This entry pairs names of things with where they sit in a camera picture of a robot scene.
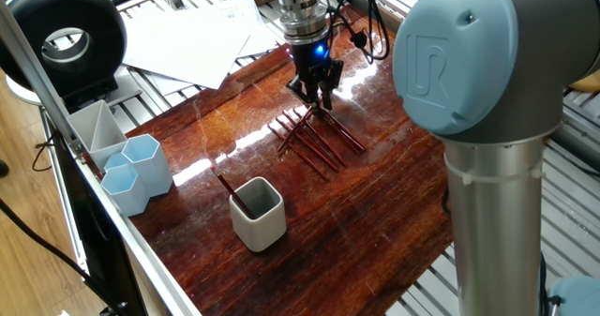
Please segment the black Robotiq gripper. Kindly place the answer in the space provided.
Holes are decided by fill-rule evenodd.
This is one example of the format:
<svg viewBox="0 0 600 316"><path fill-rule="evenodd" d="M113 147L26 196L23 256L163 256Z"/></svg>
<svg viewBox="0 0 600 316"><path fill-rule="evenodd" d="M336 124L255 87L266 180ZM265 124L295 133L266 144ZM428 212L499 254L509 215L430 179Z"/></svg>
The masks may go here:
<svg viewBox="0 0 600 316"><path fill-rule="evenodd" d="M318 89L322 90L322 105L332 110L331 94L338 87L344 63L332 60L327 38L308 44L291 46L296 74L286 86L305 104L315 105L319 101Z"/></svg>

